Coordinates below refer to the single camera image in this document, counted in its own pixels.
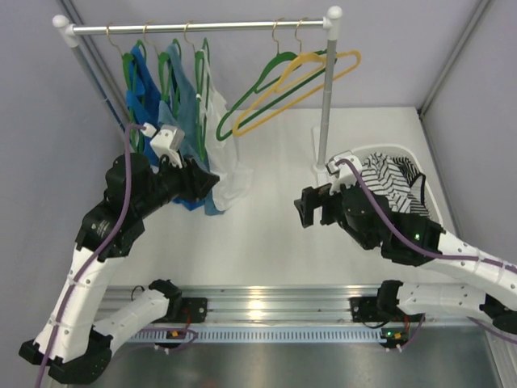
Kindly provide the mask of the white tank top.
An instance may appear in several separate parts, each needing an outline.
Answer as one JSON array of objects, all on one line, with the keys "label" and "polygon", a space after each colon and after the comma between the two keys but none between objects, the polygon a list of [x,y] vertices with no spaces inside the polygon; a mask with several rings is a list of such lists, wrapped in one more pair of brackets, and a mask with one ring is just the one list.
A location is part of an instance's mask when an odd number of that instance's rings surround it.
[{"label": "white tank top", "polygon": [[216,139],[216,127],[228,111],[224,97],[215,88],[210,64],[207,102],[206,150],[210,171],[220,177],[212,189],[212,202],[217,212],[222,213],[245,198],[251,190],[254,171],[239,158],[237,142],[229,137],[220,142]]}]

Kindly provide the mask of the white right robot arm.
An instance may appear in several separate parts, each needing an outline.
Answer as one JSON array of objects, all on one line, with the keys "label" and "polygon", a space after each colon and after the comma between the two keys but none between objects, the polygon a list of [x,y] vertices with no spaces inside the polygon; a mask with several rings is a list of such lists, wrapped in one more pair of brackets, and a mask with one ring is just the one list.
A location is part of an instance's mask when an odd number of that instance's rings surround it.
[{"label": "white right robot arm", "polygon": [[429,217],[390,209],[385,197],[361,184],[333,192],[326,184],[307,187],[294,201],[304,228],[338,225],[365,251],[379,250],[395,264],[455,277],[457,285],[385,280],[368,310],[356,320],[415,321],[427,314],[459,315],[516,333],[516,266],[469,245]]}]

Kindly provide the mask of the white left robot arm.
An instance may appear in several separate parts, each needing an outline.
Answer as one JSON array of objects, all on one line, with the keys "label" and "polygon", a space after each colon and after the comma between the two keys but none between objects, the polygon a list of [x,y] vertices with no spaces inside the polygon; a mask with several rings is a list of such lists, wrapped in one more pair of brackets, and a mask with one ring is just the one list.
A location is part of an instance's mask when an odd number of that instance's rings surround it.
[{"label": "white left robot arm", "polygon": [[167,156],[153,171],[142,154],[121,154],[106,172],[103,199],[82,219],[72,264],[53,312],[19,355],[64,385],[89,385],[138,331],[155,322],[173,322],[183,310],[183,292],[158,279],[108,318],[96,314],[107,287],[135,241],[144,220],[172,200],[204,199],[218,183],[192,156],[174,166]]}]

